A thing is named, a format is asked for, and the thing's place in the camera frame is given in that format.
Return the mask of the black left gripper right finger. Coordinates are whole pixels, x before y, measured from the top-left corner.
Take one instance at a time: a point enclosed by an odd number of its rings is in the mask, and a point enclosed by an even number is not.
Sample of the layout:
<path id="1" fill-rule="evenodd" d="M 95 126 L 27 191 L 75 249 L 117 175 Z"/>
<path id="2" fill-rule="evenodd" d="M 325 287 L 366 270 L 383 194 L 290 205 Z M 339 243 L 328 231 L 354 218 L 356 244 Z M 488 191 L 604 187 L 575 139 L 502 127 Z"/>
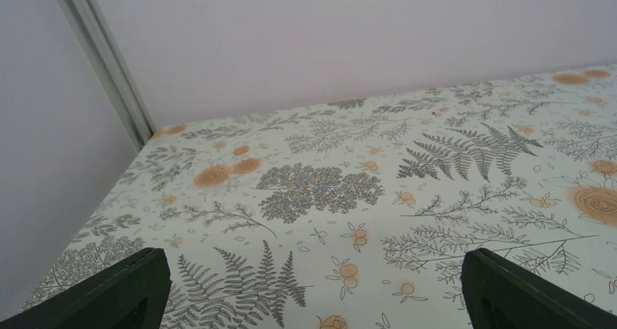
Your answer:
<path id="1" fill-rule="evenodd" d="M 467 252 L 462 294 L 473 328 L 615 328 L 616 316 L 486 248 Z"/>

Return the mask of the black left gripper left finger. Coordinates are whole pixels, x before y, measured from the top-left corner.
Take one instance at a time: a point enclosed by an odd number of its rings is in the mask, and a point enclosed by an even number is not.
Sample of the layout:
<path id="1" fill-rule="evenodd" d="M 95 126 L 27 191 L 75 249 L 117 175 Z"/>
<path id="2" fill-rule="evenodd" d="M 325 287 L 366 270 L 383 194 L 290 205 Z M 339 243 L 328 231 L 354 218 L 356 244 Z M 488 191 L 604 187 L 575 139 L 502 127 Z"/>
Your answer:
<path id="1" fill-rule="evenodd" d="M 147 247 L 2 321 L 1 327 L 158 328 L 171 284 L 164 250 Z"/>

